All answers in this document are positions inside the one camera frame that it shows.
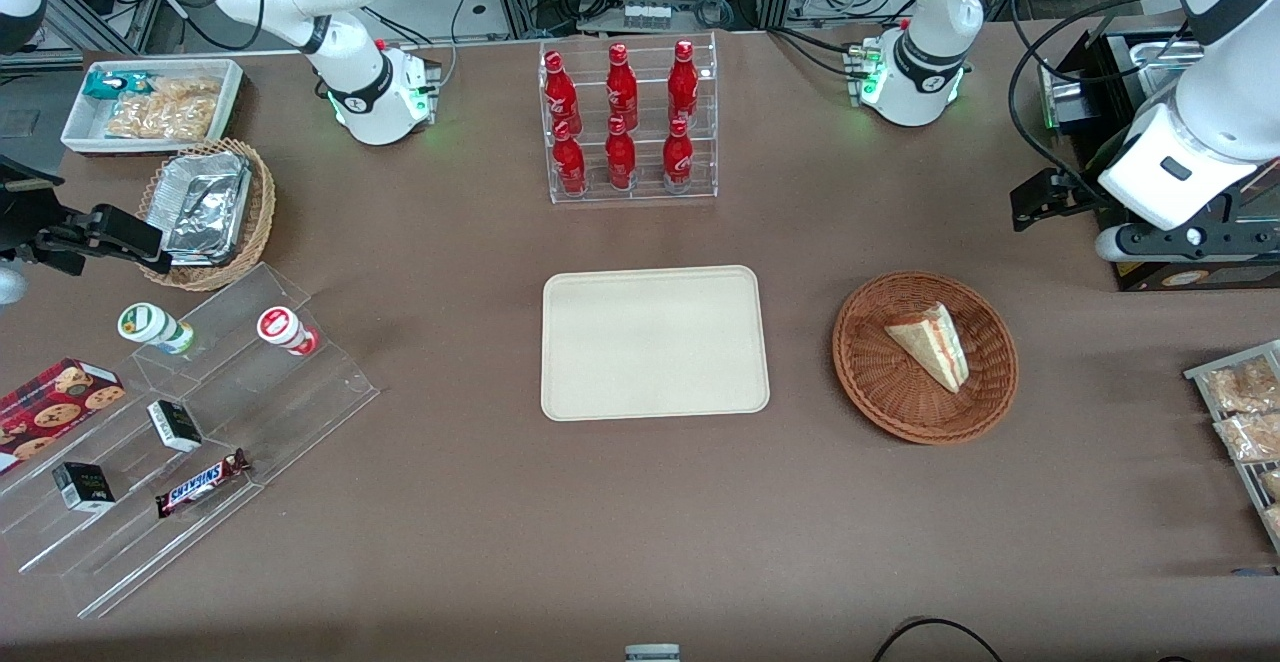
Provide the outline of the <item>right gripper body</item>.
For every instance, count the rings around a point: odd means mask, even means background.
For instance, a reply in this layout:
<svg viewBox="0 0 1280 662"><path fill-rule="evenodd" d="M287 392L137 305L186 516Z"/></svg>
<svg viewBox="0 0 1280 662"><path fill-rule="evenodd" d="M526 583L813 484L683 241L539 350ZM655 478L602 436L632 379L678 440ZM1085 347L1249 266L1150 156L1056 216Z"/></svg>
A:
<svg viewBox="0 0 1280 662"><path fill-rule="evenodd" d="M79 277L84 256L77 246L77 211L59 201L55 188L65 181L1 156L1 251L4 260L42 264Z"/></svg>

